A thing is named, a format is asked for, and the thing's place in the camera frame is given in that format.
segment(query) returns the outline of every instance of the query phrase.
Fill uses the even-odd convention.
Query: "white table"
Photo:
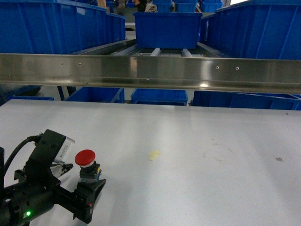
[[[0,118],[6,159],[46,129],[75,140],[70,163],[96,152],[107,184],[92,226],[301,224],[301,112],[11,100]],[[20,151],[5,186],[33,149]],[[79,167],[60,179],[73,191]],[[44,225],[85,224],[55,205],[31,223]]]

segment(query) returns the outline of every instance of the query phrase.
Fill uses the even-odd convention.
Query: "metal rail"
[[[134,44],[117,43],[127,50]],[[212,58],[218,54],[201,47],[184,50],[190,57],[137,56],[154,49],[133,48],[131,56],[98,55],[116,48],[82,55],[0,54],[0,83],[301,93],[301,61]]]

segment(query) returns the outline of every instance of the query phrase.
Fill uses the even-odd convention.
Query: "blue plastic bin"
[[[222,3],[222,0],[202,0],[204,3]]]
[[[0,0],[0,52],[68,54],[103,45],[105,11],[69,0]]]
[[[193,13],[196,11],[195,3],[177,3],[178,13]]]
[[[131,95],[132,104],[186,106],[188,97],[185,90],[136,89]]]
[[[21,99],[21,100],[55,100],[53,97],[30,97],[30,96],[12,96],[8,97],[8,100],[11,99]]]
[[[300,60],[300,24],[299,0],[250,0],[216,11],[208,45],[232,57]]]
[[[152,3],[155,5],[157,5],[157,4],[170,4],[171,5],[171,0],[153,0]]]
[[[126,4],[126,6],[128,7],[128,8],[134,8],[135,7],[135,3],[127,3]]]
[[[124,89],[83,87],[68,97],[66,101],[124,103]]]
[[[110,13],[114,12],[114,2],[113,1],[107,1],[106,2],[107,7],[110,8]]]
[[[192,106],[300,110],[301,99],[293,95],[195,91]]]
[[[96,0],[72,0],[72,1],[76,1],[76,2],[81,2],[81,3],[85,3],[85,4],[90,4],[93,6],[97,6],[97,1]]]
[[[158,12],[159,13],[169,13],[170,12],[170,7],[171,7],[171,2],[167,4],[156,4]]]
[[[203,13],[213,13],[218,8],[221,8],[224,4],[223,3],[205,3],[202,2],[201,10]]]
[[[173,0],[176,3],[194,3],[196,4],[198,0]]]
[[[134,13],[140,48],[195,48],[201,13]]]
[[[126,39],[126,18],[114,13],[106,13],[108,43]]]

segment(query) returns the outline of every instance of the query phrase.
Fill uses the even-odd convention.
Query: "emergency stop button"
[[[75,163],[83,168],[93,165],[94,160],[95,152],[89,149],[83,150],[75,156]]]

